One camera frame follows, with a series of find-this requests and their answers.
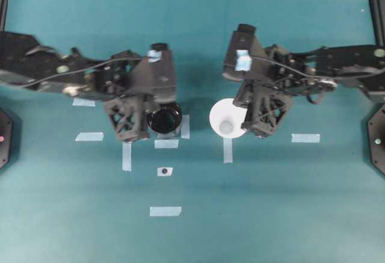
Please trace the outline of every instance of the teal mat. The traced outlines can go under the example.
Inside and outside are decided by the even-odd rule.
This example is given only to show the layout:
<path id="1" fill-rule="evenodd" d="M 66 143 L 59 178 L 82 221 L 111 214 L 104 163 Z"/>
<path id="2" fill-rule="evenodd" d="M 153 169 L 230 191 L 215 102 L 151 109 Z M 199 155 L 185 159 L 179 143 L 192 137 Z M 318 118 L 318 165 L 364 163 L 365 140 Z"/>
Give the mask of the teal mat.
<path id="1" fill-rule="evenodd" d="M 0 89 L 16 121 L 11 163 L 0 172 L 0 262 L 381 262 L 385 181 L 369 163 L 365 122 L 375 106 L 339 87 L 319 106 L 303 97 L 277 134 L 222 140 L 209 126 L 239 84 L 221 77 L 238 23 L 264 46 L 291 51 L 374 43 L 368 0 L 10 0 L 7 30 L 68 53 L 108 58 L 151 43 L 173 50 L 178 101 L 191 139 L 154 149 L 122 144 L 102 109 L 61 94 Z M 79 132 L 102 142 L 75 143 Z M 293 144 L 292 133 L 321 134 Z M 173 167 L 171 177 L 157 167 Z M 150 206 L 182 206 L 151 218 Z"/>

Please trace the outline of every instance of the black cable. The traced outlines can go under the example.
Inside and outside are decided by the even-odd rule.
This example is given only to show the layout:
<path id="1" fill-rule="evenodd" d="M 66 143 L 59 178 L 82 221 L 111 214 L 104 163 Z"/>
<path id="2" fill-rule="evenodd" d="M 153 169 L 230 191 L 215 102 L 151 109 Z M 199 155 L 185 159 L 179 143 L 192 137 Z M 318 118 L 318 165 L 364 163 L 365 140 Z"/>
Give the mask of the black cable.
<path id="1" fill-rule="evenodd" d="M 306 73 L 303 73 L 303 72 L 300 72 L 299 70 L 297 69 L 294 69 L 293 67 L 290 67 L 290 66 L 287 66 L 283 63 L 279 63 L 278 61 L 275 61 L 275 60 L 272 60 L 270 58 L 266 58 L 266 57 L 258 57 L 258 56 L 255 56 L 255 55 L 252 55 L 250 56 L 251 58 L 255 58 L 257 60 L 264 60 L 264 61 L 268 61 L 270 63 L 273 63 L 273 64 L 276 64 L 278 66 L 281 66 L 281 67 L 284 67 L 285 69 L 288 69 L 288 70 L 291 70 L 292 72 L 295 72 L 295 73 L 298 73 L 300 75 L 303 75 L 305 77 L 308 77 L 308 78 L 325 78 L 325 79 L 357 79 L 357 78 L 370 78 L 372 76 L 376 76 L 376 75 L 381 75 L 385 72 L 385 68 L 379 70 L 378 72 L 375 72 L 375 73 L 371 73 L 371 74 L 368 74 L 368 75 L 352 75 L 352 76 L 321 76 L 321 75 L 308 75 Z"/>
<path id="2" fill-rule="evenodd" d="M 306 95 L 306 99 L 307 99 L 307 101 L 310 102 L 311 104 L 318 105 L 318 104 L 322 101 L 322 99 L 324 98 L 324 96 L 325 96 L 325 92 L 322 91 L 322 92 L 320 92 L 320 93 L 318 94 L 317 100 L 313 100 L 311 94 L 307 94 L 307 95 Z"/>
<path id="3" fill-rule="evenodd" d="M 124 58 L 113 58 L 112 60 L 106 60 L 106 61 L 103 61 L 101 63 L 97 63 L 93 66 L 90 66 L 90 67 L 86 67 L 85 69 L 78 69 L 78 70 L 73 70 L 71 72 L 64 72 L 64 73 L 57 73 L 55 75 L 51 75 L 51 76 L 47 76 L 46 78 L 42 78 L 42 79 L 38 79 L 37 81 L 33 81 L 33 82 L 30 82 L 29 84 L 12 84 L 12 83 L 7 83 L 7 82 L 0 82 L 0 84 L 5 84 L 5 85 L 9 85 L 9 86 L 12 86 L 12 87 L 21 87 L 21 88 L 24 88 L 24 87 L 30 87 L 34 84 L 39 84 L 43 81 L 47 81 L 49 79 L 52 79 L 52 78 L 57 78 L 58 76 L 64 76 L 64 75 L 72 75 L 74 73 L 79 73 L 79 72 L 85 72 L 87 70 L 90 70 L 90 69 L 95 69 L 95 68 L 98 68 L 100 66 L 104 66 L 108 63 L 113 63 L 115 61 L 127 61 L 127 60 L 142 60 L 143 58 L 146 58 L 146 57 L 124 57 Z"/>

